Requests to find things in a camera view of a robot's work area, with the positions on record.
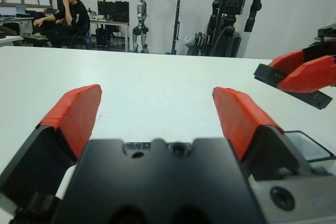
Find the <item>red rubber pad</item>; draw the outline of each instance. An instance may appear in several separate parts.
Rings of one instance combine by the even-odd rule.
[[[311,93],[327,86],[336,85],[336,62],[333,56],[308,61],[280,81],[283,91]]]
[[[304,56],[303,50],[291,52],[274,59],[269,66],[290,74],[305,62]]]
[[[90,139],[101,99],[98,84],[73,89],[63,95],[39,125],[60,129],[77,158]]]
[[[216,87],[213,97],[224,136],[229,139],[239,160],[242,160],[257,128],[274,125],[283,129],[264,112],[247,94]]]

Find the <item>black pants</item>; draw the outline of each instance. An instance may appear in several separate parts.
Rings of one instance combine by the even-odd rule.
[[[62,25],[55,25],[48,23],[47,26],[43,24],[38,27],[36,32],[47,36],[53,47],[62,47],[62,45],[69,45],[74,33]]]

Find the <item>black shirt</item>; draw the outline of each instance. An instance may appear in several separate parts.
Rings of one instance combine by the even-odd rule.
[[[72,15],[72,22],[71,26],[68,26],[69,29],[83,30],[84,28],[88,27],[89,24],[88,12],[81,1],[79,1],[76,5],[70,5],[70,14]],[[56,18],[56,20],[62,18],[65,19],[65,8],[63,10],[60,10],[59,13],[54,14],[54,17]]]

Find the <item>white tabletop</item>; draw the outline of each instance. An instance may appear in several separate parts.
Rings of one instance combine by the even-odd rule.
[[[14,42],[17,40],[23,40],[21,36],[6,36],[6,38],[0,39],[0,44]]]
[[[92,23],[102,23],[102,24],[105,24],[105,25],[125,25],[125,26],[129,25],[129,23],[109,21],[109,20],[105,20],[105,19],[90,19],[90,22],[92,22]]]
[[[31,18],[31,17],[27,17],[27,18],[20,18],[20,17],[13,17],[13,18],[0,18],[0,21],[23,21],[23,20],[32,20],[34,18]]]
[[[0,172],[65,92],[94,83],[103,93],[92,138],[223,137],[212,99],[221,86],[249,94],[284,130],[302,130],[336,153],[336,88],[322,90],[334,100],[320,111],[255,80],[269,60],[3,47],[0,61]]]

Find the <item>man's hand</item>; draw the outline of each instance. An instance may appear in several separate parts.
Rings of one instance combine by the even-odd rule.
[[[64,7],[67,8],[69,7],[69,1],[68,0],[63,0]]]
[[[44,19],[40,18],[34,21],[34,26],[38,26],[40,27],[41,25],[43,25]]]
[[[58,24],[62,24],[63,23],[63,18],[62,19],[58,19],[55,21],[55,24],[58,25]]]

